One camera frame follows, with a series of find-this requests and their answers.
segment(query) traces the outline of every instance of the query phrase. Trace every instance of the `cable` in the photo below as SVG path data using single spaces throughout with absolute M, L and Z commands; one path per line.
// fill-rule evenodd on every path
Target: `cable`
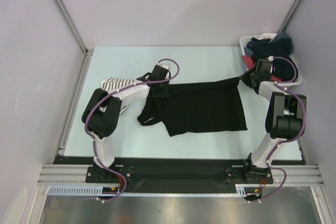
M 298 73 L 295 69 L 295 66 L 294 64 L 287 58 L 284 58 L 284 57 L 274 57 L 274 59 L 282 59 L 282 60 L 285 60 L 287 62 L 289 62 L 291 64 L 291 66 L 293 67 L 293 70 L 294 70 L 294 77 L 293 79 L 291 79 L 290 81 L 282 81 L 282 82 L 279 82 L 280 83 L 289 83 L 289 82 L 292 82 L 296 79 Z M 299 131 L 299 133 L 293 137 L 292 139 L 289 139 L 289 140 L 283 140 L 283 141 L 280 141 L 277 143 L 276 146 L 274 146 L 274 148 L 270 151 L 270 153 L 268 154 L 268 156 L 266 157 L 266 165 L 268 168 L 272 169 L 272 170 L 280 170 L 284 173 L 284 179 L 282 180 L 281 184 L 277 187 L 277 189 L 275 189 L 273 192 L 271 192 L 269 195 L 266 195 L 265 197 L 261 198 L 261 199 L 266 199 L 266 198 L 269 198 L 270 196 L 274 195 L 276 192 L 278 192 L 285 184 L 286 182 L 286 179 L 287 179 L 287 173 L 284 169 L 280 168 L 280 167 L 273 167 L 269 164 L 269 159 L 272 157 L 273 153 L 277 150 L 278 146 L 280 146 L 281 144 L 284 144 L 284 143 L 291 143 L 291 142 L 294 142 L 296 141 L 304 132 L 305 128 L 306 128 L 306 110 L 304 109 L 305 105 L 303 104 L 303 101 L 294 93 L 292 93 L 291 91 L 287 90 L 286 87 L 282 87 L 280 85 L 278 85 L 277 82 L 274 83 L 274 86 L 277 87 L 278 89 L 282 90 L 283 92 L 287 93 L 287 94 L 290 94 L 291 96 L 293 96 L 299 103 L 301 109 L 302 109 L 302 125 L 301 125 L 301 129 Z
M 173 79 L 180 73 L 180 66 L 179 66 L 179 64 L 178 64 L 175 60 L 172 60 L 172 59 L 161 59 L 161 60 L 159 60 L 159 61 L 157 62 L 157 64 L 159 64 L 159 63 L 162 62 L 162 61 L 170 61 L 170 62 L 172 62 L 172 63 L 174 63 L 174 64 L 176 65 L 176 67 L 177 67 L 177 71 L 176 71 L 176 74 L 175 74 L 174 76 L 172 76 L 172 77 L 170 77 L 170 78 L 168 78 L 168 79 L 165 79 L 165 80 L 160 80 L 160 81 L 147 81 L 147 82 L 133 83 L 133 84 L 130 84 L 130 85 L 128 85 L 128 86 L 125 86 L 125 87 L 121 88 L 121 89 L 118 90 L 118 91 L 115 90 L 115 91 L 109 93 L 109 94 L 108 94 L 107 96 L 105 96 L 103 99 L 101 99 L 101 100 L 100 100 L 100 101 L 99 101 L 99 102 L 92 108 L 92 110 L 90 111 L 90 113 L 88 114 L 88 116 L 87 116 L 87 118 L 86 118 L 86 120 L 85 120 L 85 126 L 84 126 L 84 129 L 85 129 L 85 132 L 86 132 L 89 136 L 91 136 L 91 138 L 93 139 L 93 152 L 94 152 L 94 154 L 95 154 L 94 156 L 95 156 L 97 162 L 99 163 L 99 165 L 100 165 L 102 168 L 104 168 L 105 170 L 107 170 L 107 171 L 109 171 L 109 172 L 111 172 L 111 173 L 116 174 L 117 176 L 120 176 L 120 177 L 122 178 L 122 180 L 124 181 L 124 186 L 123 186 L 123 188 L 121 189 L 121 191 L 119 191 L 119 193 L 117 193 L 115 196 L 113 196 L 113 197 L 110 198 L 110 199 L 102 200 L 102 202 L 110 202 L 110 201 L 116 199 L 117 197 L 119 197 L 119 196 L 126 190 L 127 181 L 126 181 L 125 177 L 124 177 L 122 174 L 120 174 L 120 173 L 118 173 L 118 172 L 116 172 L 116 171 L 114 171 L 114 170 L 111 170 L 110 168 L 106 167 L 106 166 L 102 163 L 102 161 L 100 160 L 100 158 L 99 158 L 99 156 L 98 156 L 98 152 L 97 152 L 97 147 L 96 147 L 96 137 L 95 137 L 93 134 L 91 134 L 91 132 L 89 132 L 89 130 L 88 130 L 89 121 L 90 121 L 90 119 L 91 119 L 93 113 L 95 112 L 95 110 L 96 110 L 97 108 L 99 108 L 99 106 L 100 106 L 102 103 L 104 103 L 104 101 L 106 101 L 108 98 L 110 98 L 111 96 L 113 96 L 114 94 L 116 94 L 116 93 L 118 93 L 118 92 L 122 92 L 122 91 L 131 89 L 131 88 L 134 88 L 134 87 L 137 87 L 137 86 L 141 86 L 141 85 L 158 84 L 158 83 L 163 83 L 163 82 L 168 82 L 168 81 L 170 81 L 170 80 L 173 80 Z

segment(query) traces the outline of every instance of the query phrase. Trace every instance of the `black and white striped fabric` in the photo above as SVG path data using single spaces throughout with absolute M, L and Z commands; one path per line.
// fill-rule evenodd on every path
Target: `black and white striped fabric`
M 125 87 L 129 84 L 132 84 L 133 82 L 135 82 L 135 80 L 109 78 L 109 79 L 101 82 L 101 88 L 104 89 L 105 91 L 111 91 L 111 90 L 121 89 L 122 87 Z M 119 115 L 122 115 L 123 113 L 125 113 L 127 107 L 128 107 L 128 105 L 125 106 L 125 107 L 122 107 L 120 109 Z

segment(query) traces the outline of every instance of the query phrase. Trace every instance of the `laundry basket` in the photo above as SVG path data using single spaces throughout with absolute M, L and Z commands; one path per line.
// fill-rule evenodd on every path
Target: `laundry basket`
M 242 53 L 243 55 L 245 54 L 245 50 L 244 48 L 246 47 L 247 43 L 250 42 L 250 40 L 255 37 L 255 38 L 260 38 L 260 35 L 246 35 L 246 36 L 241 36 L 240 39 L 239 39 L 239 44 L 240 44 L 240 48 L 242 49 Z M 296 67 L 298 68 L 298 77 L 297 79 L 294 81 L 294 82 L 290 82 L 290 83 L 279 83 L 280 86 L 283 86 L 283 87 L 290 87 L 290 86 L 295 86 L 295 85 L 299 85 L 301 84 L 302 82 L 302 77 L 301 77 L 301 74 L 300 74 L 300 70 L 299 70 L 299 67 L 298 67 L 298 64 L 295 60 L 295 56 L 294 55 L 291 55 L 290 58 L 292 59 L 292 61 L 295 63 Z

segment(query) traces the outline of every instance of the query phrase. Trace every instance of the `clothes pile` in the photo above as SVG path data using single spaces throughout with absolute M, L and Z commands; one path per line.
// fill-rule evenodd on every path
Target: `clothes pile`
M 287 58 L 295 66 L 290 59 L 290 55 L 294 51 L 292 39 L 284 31 L 279 34 L 265 33 L 260 38 L 252 38 L 244 51 L 245 55 L 241 58 L 248 70 L 251 70 L 259 59 L 266 59 L 269 56 Z M 274 59 L 272 81 L 290 81 L 294 76 L 295 73 L 290 63 L 285 60 Z

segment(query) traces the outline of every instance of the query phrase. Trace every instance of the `red cloth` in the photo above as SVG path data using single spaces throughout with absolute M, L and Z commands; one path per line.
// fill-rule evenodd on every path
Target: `red cloth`
M 247 55 L 243 55 L 241 58 L 248 70 L 251 70 L 254 67 L 253 60 L 250 57 L 248 57 Z M 275 76 L 271 76 L 271 81 L 282 81 L 282 80 Z

